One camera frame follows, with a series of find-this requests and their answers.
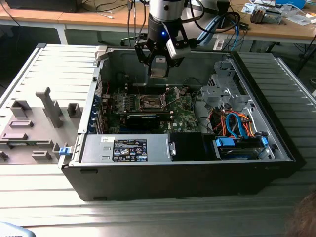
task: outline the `blue latch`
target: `blue latch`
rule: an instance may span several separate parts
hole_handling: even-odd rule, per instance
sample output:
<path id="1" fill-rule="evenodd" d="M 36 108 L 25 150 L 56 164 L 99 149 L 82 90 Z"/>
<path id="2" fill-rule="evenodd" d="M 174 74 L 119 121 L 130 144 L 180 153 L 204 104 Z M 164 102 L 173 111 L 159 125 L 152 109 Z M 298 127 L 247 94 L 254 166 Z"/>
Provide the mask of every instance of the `blue latch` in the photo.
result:
<path id="1" fill-rule="evenodd" d="M 216 139 L 216 145 L 218 147 L 234 147 L 235 146 L 235 142 L 233 140 L 233 138 L 230 137 L 219 137 Z"/>
<path id="2" fill-rule="evenodd" d="M 72 148 L 71 147 L 62 147 L 59 149 L 59 155 L 61 156 L 70 156 L 72 155 Z"/>
<path id="3" fill-rule="evenodd" d="M 261 138 L 261 142 L 265 147 L 268 145 L 268 140 L 265 137 Z"/>

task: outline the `power supply label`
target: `power supply label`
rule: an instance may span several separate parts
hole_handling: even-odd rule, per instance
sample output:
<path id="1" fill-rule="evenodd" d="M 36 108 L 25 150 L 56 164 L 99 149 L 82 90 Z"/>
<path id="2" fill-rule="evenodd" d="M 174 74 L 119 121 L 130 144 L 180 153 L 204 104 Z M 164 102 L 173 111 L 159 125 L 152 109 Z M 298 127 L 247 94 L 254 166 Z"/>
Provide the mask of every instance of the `power supply label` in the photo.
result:
<path id="1" fill-rule="evenodd" d="M 114 140 L 114 162 L 147 162 L 147 140 Z"/>

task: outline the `side panel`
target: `side panel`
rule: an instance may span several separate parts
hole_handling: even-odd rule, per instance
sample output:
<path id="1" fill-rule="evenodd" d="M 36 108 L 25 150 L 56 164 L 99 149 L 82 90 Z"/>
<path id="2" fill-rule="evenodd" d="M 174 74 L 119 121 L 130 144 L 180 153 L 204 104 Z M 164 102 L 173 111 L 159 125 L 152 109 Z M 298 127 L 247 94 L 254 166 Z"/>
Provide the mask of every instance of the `side panel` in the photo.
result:
<path id="1" fill-rule="evenodd" d="M 64 167 L 85 201 L 254 194 L 290 162 Z"/>

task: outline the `motherboard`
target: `motherboard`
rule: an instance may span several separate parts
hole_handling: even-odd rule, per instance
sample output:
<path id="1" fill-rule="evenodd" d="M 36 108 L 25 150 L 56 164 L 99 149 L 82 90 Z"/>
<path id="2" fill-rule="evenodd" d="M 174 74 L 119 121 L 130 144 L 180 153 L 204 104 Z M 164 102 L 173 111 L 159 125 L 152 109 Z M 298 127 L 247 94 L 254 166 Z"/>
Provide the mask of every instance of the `motherboard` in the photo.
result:
<path id="1" fill-rule="evenodd" d="M 198 132 L 188 89 L 172 87 L 163 93 L 118 88 L 103 96 L 104 123 L 108 134 L 166 134 Z"/>

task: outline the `hair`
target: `hair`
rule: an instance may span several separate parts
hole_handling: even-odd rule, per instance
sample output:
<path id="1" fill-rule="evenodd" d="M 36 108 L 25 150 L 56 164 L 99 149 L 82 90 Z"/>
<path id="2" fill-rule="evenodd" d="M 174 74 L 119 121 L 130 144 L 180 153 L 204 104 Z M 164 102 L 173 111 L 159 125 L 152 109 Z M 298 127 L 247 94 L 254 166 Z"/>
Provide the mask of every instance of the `hair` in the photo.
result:
<path id="1" fill-rule="evenodd" d="M 295 208 L 288 222 L 286 237 L 316 237 L 316 191 Z"/>

